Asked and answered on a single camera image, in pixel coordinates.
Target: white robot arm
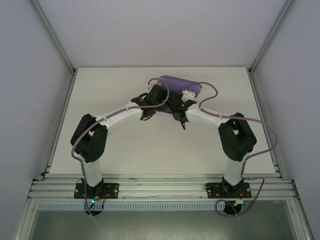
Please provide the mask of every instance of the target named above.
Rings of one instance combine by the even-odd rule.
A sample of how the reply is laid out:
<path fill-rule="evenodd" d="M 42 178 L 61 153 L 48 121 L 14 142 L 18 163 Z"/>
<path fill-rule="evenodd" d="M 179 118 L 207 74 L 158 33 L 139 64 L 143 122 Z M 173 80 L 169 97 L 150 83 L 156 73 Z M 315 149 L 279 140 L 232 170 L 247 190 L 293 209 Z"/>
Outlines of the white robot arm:
<path fill-rule="evenodd" d="M 188 91 L 184 91 L 183 96 L 170 92 L 167 103 L 160 108 L 132 109 L 134 106 L 139 107 L 146 104 L 152 106 L 155 103 L 161 103 L 165 94 L 159 93 L 163 92 L 167 94 L 165 89 L 156 84 L 149 93 L 142 94 L 144 98 L 141 97 L 142 95 L 136 97 L 121 108 L 126 110 L 121 112 L 116 110 L 115 112 L 119 112 L 118 114 L 109 113 L 97 117 L 87 114 L 82 117 L 71 139 L 72 145 L 89 126 L 104 119 L 92 129 L 91 133 L 87 133 L 75 147 L 77 156 L 83 160 L 87 189 L 95 194 L 98 194 L 101 190 L 98 189 L 103 184 L 100 157 L 105 150 L 107 135 L 122 126 L 150 118 L 157 111 L 161 111 L 172 114 L 175 120 L 181 122 L 184 129 L 185 123 L 191 122 L 210 128 L 220 135 L 223 151 L 227 155 L 227 167 L 222 178 L 222 188 L 226 193 L 238 191 L 239 186 L 243 183 L 241 172 L 245 162 L 244 159 L 250 154 L 257 142 L 247 121 L 221 118 L 218 117 L 222 115 L 221 113 L 209 109 L 205 110 L 217 117 L 204 113 L 193 99 L 186 99 L 185 95 Z M 243 117 L 240 113 L 233 116 Z"/>

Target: purple cable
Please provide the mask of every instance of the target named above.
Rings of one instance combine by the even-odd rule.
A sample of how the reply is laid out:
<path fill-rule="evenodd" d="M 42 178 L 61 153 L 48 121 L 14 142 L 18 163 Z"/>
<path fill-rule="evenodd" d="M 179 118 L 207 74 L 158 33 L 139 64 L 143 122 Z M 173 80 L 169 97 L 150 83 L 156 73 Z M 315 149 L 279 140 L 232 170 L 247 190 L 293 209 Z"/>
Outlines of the purple cable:
<path fill-rule="evenodd" d="M 235 120 L 245 120 L 245 121 L 251 121 L 251 122 L 256 122 L 256 123 L 259 123 L 259 124 L 262 124 L 262 125 L 265 125 L 267 126 L 273 133 L 274 135 L 274 144 L 266 149 L 266 150 L 263 150 L 263 151 L 259 151 L 259 152 L 256 152 L 252 155 L 249 155 L 247 158 L 244 159 L 244 162 L 243 162 L 243 165 L 242 165 L 242 169 L 241 169 L 241 177 L 244 179 L 244 180 L 247 180 L 247 181 L 252 181 L 252 180 L 258 180 L 258 179 L 261 179 L 262 182 L 261 182 L 261 186 L 255 196 L 255 198 L 252 200 L 250 206 L 243 212 L 241 213 L 238 213 L 237 214 L 237 211 L 235 209 L 235 207 L 233 206 L 233 204 L 229 201 L 226 201 L 226 200 L 223 200 L 223 199 L 219 199 L 218 201 L 216 201 L 215 203 L 215 212 L 221 216 L 224 216 L 224 217 L 227 217 L 227 216 L 233 216 L 233 217 L 236 217 L 236 216 L 240 216 L 240 215 L 243 215 L 245 213 L 247 213 L 251 208 L 252 206 L 256 203 L 257 199 L 258 199 L 258 196 L 262 190 L 262 187 L 265 183 L 265 179 L 263 177 L 244 177 L 244 172 L 245 172 L 245 167 L 246 167 L 246 163 L 249 159 L 255 157 L 255 156 L 258 156 L 258 155 L 261 155 L 261 154 L 264 154 L 264 153 L 267 153 L 267 152 L 271 152 L 272 150 L 274 150 L 276 148 L 276 146 L 278 145 L 278 136 L 275 132 L 275 130 L 273 129 L 273 127 L 271 125 L 269 125 L 268 123 L 264 122 L 264 121 L 261 121 L 261 120 L 258 120 L 258 119 L 254 119 L 254 118 L 249 118 L 249 117 L 239 117 L 239 116 L 227 116 L 227 115 L 219 115 L 219 114 L 214 114 L 214 113 L 211 113 L 211 112 L 208 112 L 206 111 L 205 109 L 202 108 L 202 104 L 208 100 L 211 100 L 211 99 L 214 99 L 215 97 L 218 96 L 218 90 L 215 86 L 213 86 L 212 84 L 208 83 L 208 82 L 204 82 L 204 81 L 200 81 L 200 82 L 197 82 L 197 83 L 193 83 L 193 84 L 205 84 L 205 85 L 209 85 L 210 87 L 212 87 L 214 90 L 215 90 L 215 95 L 211 96 L 211 97 L 207 97 L 205 98 L 204 100 L 202 100 L 200 103 L 199 103 L 199 108 L 202 112 L 204 112 L 205 114 L 208 114 L 210 116 L 213 116 L 213 117 L 216 117 L 216 118 L 222 118 L 222 119 L 235 119 Z M 220 202 L 225 202 L 226 204 L 230 205 L 233 209 L 233 211 L 235 212 L 235 215 L 225 215 L 225 214 L 222 214 L 220 213 L 217 209 L 218 209 L 218 203 Z"/>
<path fill-rule="evenodd" d="M 152 78 L 148 81 L 148 84 L 152 81 L 152 80 L 158 80 L 159 78 Z M 152 105 L 152 106 L 130 106 L 128 108 L 123 108 L 123 109 L 120 109 L 116 112 L 113 112 L 111 113 L 110 115 L 106 116 L 106 117 L 103 117 L 102 119 L 96 121 L 94 124 L 92 124 L 90 127 L 88 127 L 81 135 L 80 137 L 75 141 L 73 147 L 72 147 L 72 150 L 71 150 L 71 156 L 78 160 L 80 163 L 81 163 L 81 170 L 82 170 L 82 175 L 83 175 L 83 180 L 84 180 L 84 202 L 85 202 L 85 206 L 86 206 L 86 209 L 89 213 L 89 215 L 91 216 L 91 212 L 90 212 L 90 209 L 89 209 L 89 205 L 88 205 L 88 196 L 87 196 L 87 177 L 86 177 L 86 171 L 85 171 L 85 166 L 84 166 L 84 162 L 81 158 L 75 156 L 75 149 L 78 145 L 78 143 L 81 141 L 81 139 L 92 129 L 94 128 L 96 125 L 98 125 L 99 123 L 107 120 L 108 118 L 111 118 L 119 113 L 122 113 L 122 112 L 125 112 L 125 111 L 128 111 L 130 109 L 151 109 L 151 108 L 158 108 L 158 107 L 161 107 L 162 105 L 164 105 L 168 99 L 169 99 L 169 94 L 170 94 L 170 90 L 169 90 L 169 87 L 167 85 L 166 82 L 164 82 L 165 84 L 165 87 L 166 87 L 166 90 L 167 90 L 167 94 L 166 94 L 166 98 L 165 100 L 160 103 L 160 104 L 157 104 L 157 105 Z"/>

